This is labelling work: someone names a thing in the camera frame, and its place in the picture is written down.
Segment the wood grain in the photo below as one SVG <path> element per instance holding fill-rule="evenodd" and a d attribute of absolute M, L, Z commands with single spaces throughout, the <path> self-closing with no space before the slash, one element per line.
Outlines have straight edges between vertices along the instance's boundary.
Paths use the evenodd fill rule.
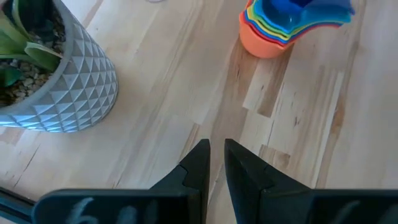
<path fill-rule="evenodd" d="M 233 138 L 310 187 L 398 188 L 397 1 L 353 0 L 350 24 L 270 60 L 238 40 L 244 1 L 64 2 L 114 62 L 118 100 L 79 133 L 0 128 L 2 187 L 34 200 L 145 189 L 209 138 L 207 221 L 234 223 L 223 165 Z"/>

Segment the textured ceramic pot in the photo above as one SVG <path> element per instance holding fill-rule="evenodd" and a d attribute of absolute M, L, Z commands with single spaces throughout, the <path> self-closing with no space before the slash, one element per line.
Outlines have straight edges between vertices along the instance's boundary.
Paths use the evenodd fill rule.
<path fill-rule="evenodd" d="M 63 58 L 50 79 L 20 103 L 0 108 L 0 126 L 70 133 L 101 121 L 118 94 L 114 65 L 61 0 Z"/>

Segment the wooden floor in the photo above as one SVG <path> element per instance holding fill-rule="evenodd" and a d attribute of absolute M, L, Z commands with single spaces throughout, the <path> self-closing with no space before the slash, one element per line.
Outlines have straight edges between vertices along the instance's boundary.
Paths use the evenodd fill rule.
<path fill-rule="evenodd" d="M 238 40 L 245 0 L 64 2 L 114 62 L 117 102 L 79 133 L 0 128 L 0 186 L 149 188 L 210 138 L 208 223 L 234 223 L 233 138 L 310 187 L 398 188 L 398 1 L 353 0 L 352 23 L 272 60 Z"/>

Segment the gravel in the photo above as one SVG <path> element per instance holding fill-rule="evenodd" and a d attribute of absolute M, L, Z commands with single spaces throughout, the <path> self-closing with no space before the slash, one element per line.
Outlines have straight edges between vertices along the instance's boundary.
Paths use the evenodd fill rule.
<path fill-rule="evenodd" d="M 51 47 L 57 53 L 63 54 L 63 43 L 65 42 L 65 29 L 61 17 L 57 11 L 53 14 L 54 23 L 54 35 L 55 38 L 51 42 L 43 43 L 40 37 L 32 34 L 32 38 L 36 42 L 43 44 L 47 47 Z M 0 69 L 14 67 L 18 68 L 23 75 L 13 85 L 5 88 L 4 91 L 0 92 L 0 107 L 9 106 L 14 103 L 21 102 L 27 97 L 35 93 L 40 87 L 42 87 L 53 73 L 48 72 L 42 68 L 36 67 L 31 63 L 19 61 L 19 60 L 0 60 Z"/>

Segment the geometric patterned pot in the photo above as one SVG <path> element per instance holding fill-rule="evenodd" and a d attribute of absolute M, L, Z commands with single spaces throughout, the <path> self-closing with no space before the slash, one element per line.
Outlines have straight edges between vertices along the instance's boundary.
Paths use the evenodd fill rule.
<path fill-rule="evenodd" d="M 0 108 L 0 126 L 70 133 L 101 121 L 118 94 L 114 65 L 61 0 L 64 55 L 50 79 L 20 103 Z"/>

